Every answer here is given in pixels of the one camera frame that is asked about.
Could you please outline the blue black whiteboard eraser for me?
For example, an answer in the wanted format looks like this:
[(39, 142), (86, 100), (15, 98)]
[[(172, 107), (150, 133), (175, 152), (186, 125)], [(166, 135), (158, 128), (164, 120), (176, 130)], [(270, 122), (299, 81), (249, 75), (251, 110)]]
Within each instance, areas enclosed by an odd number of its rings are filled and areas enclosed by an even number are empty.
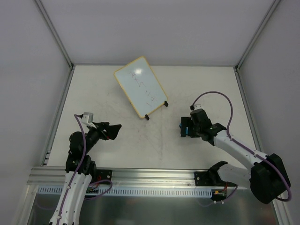
[(180, 123), (180, 132), (189, 132), (189, 125), (187, 123)]

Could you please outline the yellow framed whiteboard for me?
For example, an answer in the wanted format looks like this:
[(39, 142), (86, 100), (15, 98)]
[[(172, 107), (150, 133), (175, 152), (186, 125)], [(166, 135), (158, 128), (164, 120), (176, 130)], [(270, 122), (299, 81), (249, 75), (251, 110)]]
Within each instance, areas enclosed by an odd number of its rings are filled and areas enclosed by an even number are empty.
[(118, 69), (114, 77), (139, 118), (149, 120), (152, 112), (169, 105), (167, 94), (145, 57)]

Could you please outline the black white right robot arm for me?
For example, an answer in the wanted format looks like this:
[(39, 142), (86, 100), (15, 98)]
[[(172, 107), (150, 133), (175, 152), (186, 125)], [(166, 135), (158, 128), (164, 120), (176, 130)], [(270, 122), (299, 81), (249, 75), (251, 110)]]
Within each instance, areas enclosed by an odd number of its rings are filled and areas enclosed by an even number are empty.
[(220, 161), (200, 177), (203, 181), (217, 186), (232, 183), (250, 189), (256, 199), (264, 204), (274, 199), (280, 200), (279, 196), (284, 192), (288, 193), (285, 201), (291, 199), (291, 183), (281, 157), (249, 149), (234, 139), (228, 128), (220, 123), (213, 124), (202, 108), (193, 110), (188, 117), (181, 117), (180, 136), (201, 138), (243, 165), (239, 168)]

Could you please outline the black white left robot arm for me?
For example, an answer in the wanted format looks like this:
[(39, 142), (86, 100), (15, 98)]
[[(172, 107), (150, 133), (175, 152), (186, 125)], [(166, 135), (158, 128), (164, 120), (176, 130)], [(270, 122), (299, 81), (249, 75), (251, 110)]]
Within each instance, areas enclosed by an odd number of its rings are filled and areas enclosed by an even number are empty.
[(108, 193), (113, 183), (109, 179), (98, 179), (95, 161), (88, 155), (99, 140), (115, 140), (122, 125), (110, 125), (109, 122), (94, 123), (85, 133), (81, 122), (80, 131), (70, 135), (69, 151), (65, 166), (65, 179), (56, 209), (49, 221), (50, 225), (77, 225), (88, 188), (100, 183), (109, 184), (109, 188), (97, 197)]

